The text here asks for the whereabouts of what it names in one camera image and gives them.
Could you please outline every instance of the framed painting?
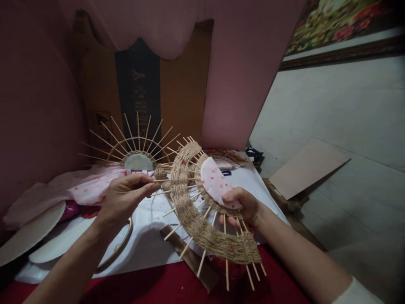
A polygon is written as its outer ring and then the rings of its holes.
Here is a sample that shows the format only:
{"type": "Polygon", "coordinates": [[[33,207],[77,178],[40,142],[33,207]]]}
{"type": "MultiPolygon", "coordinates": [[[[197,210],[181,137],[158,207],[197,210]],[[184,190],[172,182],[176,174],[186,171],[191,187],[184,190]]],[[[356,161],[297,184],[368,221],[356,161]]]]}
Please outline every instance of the framed painting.
{"type": "Polygon", "coordinates": [[[308,0],[280,70],[404,52],[394,1],[308,0]]]}

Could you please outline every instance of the white sleeve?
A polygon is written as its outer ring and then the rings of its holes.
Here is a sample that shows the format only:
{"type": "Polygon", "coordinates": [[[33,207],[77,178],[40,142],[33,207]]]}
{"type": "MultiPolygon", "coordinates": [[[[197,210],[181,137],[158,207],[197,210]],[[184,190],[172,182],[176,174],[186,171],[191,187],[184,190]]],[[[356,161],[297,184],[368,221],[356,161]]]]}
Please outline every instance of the white sleeve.
{"type": "Polygon", "coordinates": [[[337,298],[333,304],[381,304],[379,298],[369,292],[354,277],[348,289],[337,298]]]}

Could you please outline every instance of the left hand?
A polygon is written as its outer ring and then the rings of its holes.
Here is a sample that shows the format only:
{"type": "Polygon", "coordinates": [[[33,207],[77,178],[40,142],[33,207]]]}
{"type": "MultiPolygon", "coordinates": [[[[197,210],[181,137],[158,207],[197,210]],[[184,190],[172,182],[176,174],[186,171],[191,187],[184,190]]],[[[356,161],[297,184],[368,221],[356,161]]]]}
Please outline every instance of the left hand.
{"type": "Polygon", "coordinates": [[[143,173],[113,179],[94,224],[115,236],[139,203],[159,189],[160,185],[143,173]]]}

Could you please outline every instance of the scrap of cardboard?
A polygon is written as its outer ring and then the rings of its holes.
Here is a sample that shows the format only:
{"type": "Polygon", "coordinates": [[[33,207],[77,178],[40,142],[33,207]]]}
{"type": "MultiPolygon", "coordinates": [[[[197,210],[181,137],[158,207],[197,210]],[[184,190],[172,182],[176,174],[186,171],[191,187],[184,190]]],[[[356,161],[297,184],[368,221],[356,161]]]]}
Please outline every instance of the scrap of cardboard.
{"type": "Polygon", "coordinates": [[[312,141],[270,178],[270,182],[289,200],[350,158],[328,144],[312,141]]]}

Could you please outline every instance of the floral painting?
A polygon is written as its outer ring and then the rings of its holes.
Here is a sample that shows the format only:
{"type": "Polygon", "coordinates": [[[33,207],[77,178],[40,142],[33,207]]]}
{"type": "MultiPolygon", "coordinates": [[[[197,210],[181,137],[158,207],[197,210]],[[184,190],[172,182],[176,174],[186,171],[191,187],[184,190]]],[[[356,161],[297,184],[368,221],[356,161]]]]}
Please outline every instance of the floral painting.
{"type": "Polygon", "coordinates": [[[286,56],[397,26],[384,0],[308,0],[286,56]]]}

